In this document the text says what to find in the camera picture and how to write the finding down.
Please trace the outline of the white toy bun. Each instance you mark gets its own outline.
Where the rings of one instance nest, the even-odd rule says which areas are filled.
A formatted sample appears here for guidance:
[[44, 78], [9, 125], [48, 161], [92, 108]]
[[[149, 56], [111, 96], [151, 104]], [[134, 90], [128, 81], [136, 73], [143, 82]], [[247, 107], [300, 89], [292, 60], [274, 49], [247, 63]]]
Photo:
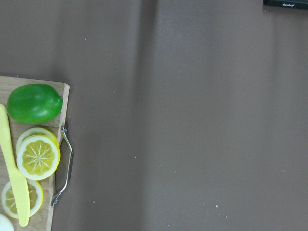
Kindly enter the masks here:
[[0, 231], [14, 231], [12, 222], [3, 214], [0, 214]]

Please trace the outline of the back lemon slice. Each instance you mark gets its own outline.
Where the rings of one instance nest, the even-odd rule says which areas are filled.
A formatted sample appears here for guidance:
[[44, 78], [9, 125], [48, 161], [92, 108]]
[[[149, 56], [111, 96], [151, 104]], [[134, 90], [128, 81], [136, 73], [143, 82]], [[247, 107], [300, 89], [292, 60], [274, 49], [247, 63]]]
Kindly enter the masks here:
[[45, 128], [40, 128], [40, 127], [35, 127], [35, 128], [30, 128], [26, 131], [24, 131], [18, 138], [17, 143], [16, 143], [16, 149], [20, 147], [22, 141], [24, 141], [26, 138], [33, 136], [33, 135], [46, 135], [48, 136], [51, 140], [54, 142], [57, 142], [56, 136], [50, 132], [49, 130]]

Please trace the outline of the bamboo cutting board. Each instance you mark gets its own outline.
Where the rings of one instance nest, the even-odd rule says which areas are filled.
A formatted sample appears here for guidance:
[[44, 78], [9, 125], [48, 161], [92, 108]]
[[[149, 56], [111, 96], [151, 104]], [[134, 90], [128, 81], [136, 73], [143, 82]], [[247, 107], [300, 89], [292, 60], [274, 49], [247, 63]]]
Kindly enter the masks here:
[[[16, 142], [19, 136], [29, 128], [32, 127], [43, 127], [50, 132], [52, 132], [56, 138], [58, 143], [62, 142], [61, 136], [61, 127], [65, 124], [66, 119], [66, 111], [68, 104], [68, 96], [69, 96], [69, 85], [61, 82], [53, 82], [53, 81], [45, 81], [45, 80], [35, 80], [35, 79], [27, 79], [27, 78], [19, 78], [19, 77], [0, 77], [0, 103], [3, 105], [7, 104], [7, 100], [11, 92], [17, 87], [27, 85], [27, 84], [47, 84], [52, 86], [58, 94], [63, 99], [63, 106], [60, 114], [51, 121], [31, 125], [31, 124], [23, 124], [14, 121], [13, 119], [9, 119], [10, 121], [10, 129], [11, 129], [11, 138], [13, 143], [13, 148], [16, 147]], [[38, 210], [36, 214], [29, 218], [29, 223], [26, 227], [21, 227], [19, 224], [19, 220], [10, 217], [6, 214], [3, 207], [0, 208], [0, 213], [5, 215], [13, 224], [13, 227], [16, 231], [50, 231], [52, 225], [52, 217], [53, 217], [53, 206], [51, 206], [52, 197], [57, 193], [57, 187], [62, 188], [61, 184], [56, 181], [55, 174], [52, 176], [41, 180], [40, 184], [44, 191], [44, 200], [42, 206]]]

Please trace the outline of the green plastic lime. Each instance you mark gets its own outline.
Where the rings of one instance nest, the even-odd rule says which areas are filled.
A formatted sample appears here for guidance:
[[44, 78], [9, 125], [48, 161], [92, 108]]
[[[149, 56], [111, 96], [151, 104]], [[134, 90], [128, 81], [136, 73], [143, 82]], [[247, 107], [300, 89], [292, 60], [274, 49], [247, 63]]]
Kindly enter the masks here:
[[40, 124], [56, 118], [63, 99], [47, 84], [28, 84], [14, 89], [7, 100], [8, 115], [19, 123]]

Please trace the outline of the yellow plastic knife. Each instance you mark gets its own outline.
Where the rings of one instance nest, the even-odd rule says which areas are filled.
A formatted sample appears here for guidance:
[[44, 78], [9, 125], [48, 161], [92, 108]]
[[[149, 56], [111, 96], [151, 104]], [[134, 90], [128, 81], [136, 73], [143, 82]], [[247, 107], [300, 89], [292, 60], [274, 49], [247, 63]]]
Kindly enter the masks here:
[[19, 224], [22, 227], [26, 227], [30, 214], [28, 184], [15, 163], [8, 115], [3, 104], [0, 105], [0, 147], [13, 190]]

